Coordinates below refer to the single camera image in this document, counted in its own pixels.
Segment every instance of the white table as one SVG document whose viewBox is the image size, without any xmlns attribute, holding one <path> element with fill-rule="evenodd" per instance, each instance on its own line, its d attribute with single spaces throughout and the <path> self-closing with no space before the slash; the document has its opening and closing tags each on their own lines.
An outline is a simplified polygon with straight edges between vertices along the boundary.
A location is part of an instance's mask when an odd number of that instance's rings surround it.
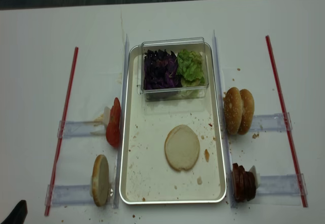
<svg viewBox="0 0 325 224">
<path fill-rule="evenodd" d="M 26 223 L 321 223 L 325 217 L 325 0 L 210 0 L 162 4 L 0 11 L 0 220 L 21 199 Z M 215 30 L 220 61 L 265 49 L 270 35 L 309 208 L 249 205 L 51 208 L 44 217 L 73 50 L 78 65 L 122 71 L 125 34 L 143 41 L 204 37 Z"/>
</svg>

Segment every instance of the black object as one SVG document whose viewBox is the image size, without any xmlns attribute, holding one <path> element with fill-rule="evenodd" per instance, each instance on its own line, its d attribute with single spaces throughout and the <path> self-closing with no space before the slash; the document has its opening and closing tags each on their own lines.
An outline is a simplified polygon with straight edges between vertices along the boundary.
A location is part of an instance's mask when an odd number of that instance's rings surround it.
<svg viewBox="0 0 325 224">
<path fill-rule="evenodd" d="M 21 200 L 1 224 L 23 224 L 27 213 L 27 202 Z"/>
</svg>

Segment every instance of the food crumb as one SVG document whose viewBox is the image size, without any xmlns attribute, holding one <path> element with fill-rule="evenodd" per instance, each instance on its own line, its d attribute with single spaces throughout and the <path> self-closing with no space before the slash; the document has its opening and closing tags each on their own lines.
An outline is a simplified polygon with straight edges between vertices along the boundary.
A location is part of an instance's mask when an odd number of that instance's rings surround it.
<svg viewBox="0 0 325 224">
<path fill-rule="evenodd" d="M 201 178 L 201 176 L 198 177 L 197 182 L 198 182 L 198 185 L 201 185 L 202 184 L 202 178 Z"/>
<path fill-rule="evenodd" d="M 207 162 L 209 162 L 210 154 L 209 154 L 209 152 L 208 152 L 208 149 L 205 149 L 205 151 L 204 151 L 204 157 L 205 157 L 205 160 L 206 160 Z"/>
</svg>

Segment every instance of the purple cabbage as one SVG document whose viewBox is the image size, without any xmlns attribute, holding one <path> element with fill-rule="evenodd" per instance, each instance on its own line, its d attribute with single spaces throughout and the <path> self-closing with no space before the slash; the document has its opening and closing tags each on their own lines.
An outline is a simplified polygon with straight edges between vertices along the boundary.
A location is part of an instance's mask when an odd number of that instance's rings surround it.
<svg viewBox="0 0 325 224">
<path fill-rule="evenodd" d="M 177 75 L 178 62 L 173 51 L 148 50 L 144 57 L 144 89 L 181 87 L 181 76 Z"/>
</svg>

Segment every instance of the metal tray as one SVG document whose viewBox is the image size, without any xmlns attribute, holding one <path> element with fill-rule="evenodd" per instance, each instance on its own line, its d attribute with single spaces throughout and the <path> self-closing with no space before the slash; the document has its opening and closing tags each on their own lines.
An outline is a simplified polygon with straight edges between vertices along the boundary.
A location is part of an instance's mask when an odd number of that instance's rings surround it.
<svg viewBox="0 0 325 224">
<path fill-rule="evenodd" d="M 226 194 L 212 53 L 210 46 L 205 46 L 210 86 L 202 99 L 146 102 L 137 90 L 139 47 L 129 53 L 119 187 L 127 204 L 216 203 Z M 199 159 L 186 172 L 174 171 L 164 152 L 167 134 L 180 124 L 191 127 L 200 140 Z"/>
</svg>

